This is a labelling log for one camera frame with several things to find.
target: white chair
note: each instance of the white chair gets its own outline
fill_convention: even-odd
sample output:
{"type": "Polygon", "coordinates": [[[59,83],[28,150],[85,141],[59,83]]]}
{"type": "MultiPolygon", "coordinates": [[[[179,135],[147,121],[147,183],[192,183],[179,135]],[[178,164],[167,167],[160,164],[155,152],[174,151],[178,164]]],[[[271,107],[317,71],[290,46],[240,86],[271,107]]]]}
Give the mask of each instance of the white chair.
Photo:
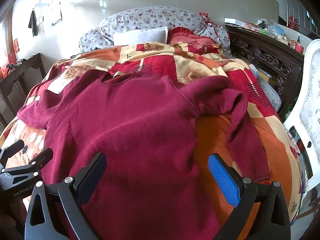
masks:
{"type": "Polygon", "coordinates": [[[320,183],[320,39],[312,41],[304,56],[301,91],[284,122],[295,127],[308,154],[313,176],[306,193],[320,183]]]}

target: black cloth hanging on wall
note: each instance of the black cloth hanging on wall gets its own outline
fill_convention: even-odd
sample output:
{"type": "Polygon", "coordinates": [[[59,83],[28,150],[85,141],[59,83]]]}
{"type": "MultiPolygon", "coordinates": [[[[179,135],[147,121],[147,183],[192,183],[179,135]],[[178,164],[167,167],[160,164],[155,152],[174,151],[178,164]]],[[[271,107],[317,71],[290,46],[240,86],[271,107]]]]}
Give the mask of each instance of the black cloth hanging on wall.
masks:
{"type": "Polygon", "coordinates": [[[37,19],[36,19],[35,10],[32,10],[28,27],[32,29],[32,37],[38,35],[38,32],[37,32],[37,19]]]}

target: maroon sweatshirt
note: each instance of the maroon sweatshirt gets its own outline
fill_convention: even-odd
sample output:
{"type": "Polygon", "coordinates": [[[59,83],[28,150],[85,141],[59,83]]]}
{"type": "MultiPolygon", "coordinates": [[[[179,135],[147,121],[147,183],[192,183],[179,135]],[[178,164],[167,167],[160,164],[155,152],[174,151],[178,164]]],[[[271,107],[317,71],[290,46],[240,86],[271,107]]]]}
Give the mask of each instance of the maroon sweatshirt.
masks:
{"type": "Polygon", "coordinates": [[[231,112],[228,147],[244,176],[269,177],[246,95],[230,79],[190,84],[135,72],[115,79],[100,70],[75,78],[60,94],[44,91],[17,116],[46,129],[53,159],[46,184],[74,176],[96,153],[108,166],[83,210],[103,239],[211,240],[220,229],[193,159],[195,122],[231,112]]]}

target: bed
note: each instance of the bed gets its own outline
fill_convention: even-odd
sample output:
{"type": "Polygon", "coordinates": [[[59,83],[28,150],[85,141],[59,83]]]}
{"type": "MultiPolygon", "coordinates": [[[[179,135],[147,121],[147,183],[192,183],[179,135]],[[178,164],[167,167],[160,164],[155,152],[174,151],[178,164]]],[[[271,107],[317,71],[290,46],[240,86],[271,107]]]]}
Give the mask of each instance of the bed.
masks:
{"type": "MultiPolygon", "coordinates": [[[[122,24],[123,20],[121,20],[120,15],[118,18],[116,16],[116,19],[118,23],[122,24]]],[[[106,26],[107,23],[101,24],[99,29],[90,32],[90,35],[97,35],[96,38],[98,40],[103,36],[101,41],[105,41],[105,44],[111,48],[98,49],[81,54],[76,58],[57,61],[43,82],[36,85],[30,91],[25,104],[28,105],[33,101],[40,100],[44,90],[50,90],[56,94],[61,93],[63,88],[74,78],[91,69],[104,70],[111,74],[115,74],[118,71],[123,73],[151,71],[169,75],[171,78],[184,84],[207,76],[227,76],[249,98],[248,112],[265,149],[270,169],[270,179],[264,179],[261,183],[270,183],[273,180],[280,181],[284,189],[289,217],[291,222],[293,222],[298,214],[299,203],[301,203],[303,188],[305,187],[305,180],[298,159],[299,149],[291,135],[283,127],[276,111],[270,104],[248,65],[240,59],[228,59],[224,55],[224,52],[228,51],[228,46],[222,46],[223,51],[217,49],[214,53],[199,54],[196,53],[197,51],[193,46],[183,42],[169,45],[149,42],[113,48],[112,42],[108,40],[109,34],[104,33],[106,26]]],[[[215,32],[210,32],[210,29],[207,29],[206,25],[201,26],[204,29],[203,32],[197,33],[196,29],[192,31],[197,33],[197,35],[205,35],[208,32],[208,36],[211,36],[219,44],[219,39],[215,35],[215,32]]],[[[86,48],[86,45],[82,41],[85,42],[85,39],[88,41],[88,35],[84,35],[81,39],[81,46],[83,48],[86,48]]],[[[198,144],[193,153],[194,159],[201,170],[203,187],[212,200],[212,205],[216,210],[220,224],[226,221],[233,207],[227,204],[214,179],[209,175],[207,160],[211,153],[219,152],[229,166],[234,167],[242,174],[225,144],[227,139],[225,127],[229,127],[230,122],[231,119],[228,114],[201,117],[196,123],[198,144]]],[[[46,130],[44,129],[27,126],[17,118],[12,120],[1,136],[2,148],[11,145],[18,139],[22,139],[25,142],[25,147],[10,158],[7,167],[27,164],[45,147],[45,136],[46,130]]],[[[249,232],[257,210],[258,206],[255,205],[249,218],[250,222],[247,223],[241,234],[241,239],[244,239],[249,232]]]]}

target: floral headboard cover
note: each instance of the floral headboard cover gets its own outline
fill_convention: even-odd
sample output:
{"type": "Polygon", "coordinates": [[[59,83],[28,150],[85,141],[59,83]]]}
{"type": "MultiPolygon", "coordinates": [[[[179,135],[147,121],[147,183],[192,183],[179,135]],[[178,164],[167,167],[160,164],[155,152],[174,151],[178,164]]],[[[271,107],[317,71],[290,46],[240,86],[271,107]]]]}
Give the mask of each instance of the floral headboard cover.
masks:
{"type": "Polygon", "coordinates": [[[208,36],[222,44],[225,56],[231,56],[228,33],[222,27],[212,28],[198,13],[168,6],[140,7],[122,11],[103,19],[98,28],[80,37],[81,52],[113,46],[113,33],[137,29],[153,29],[168,26],[185,27],[196,35],[208,36]]]}

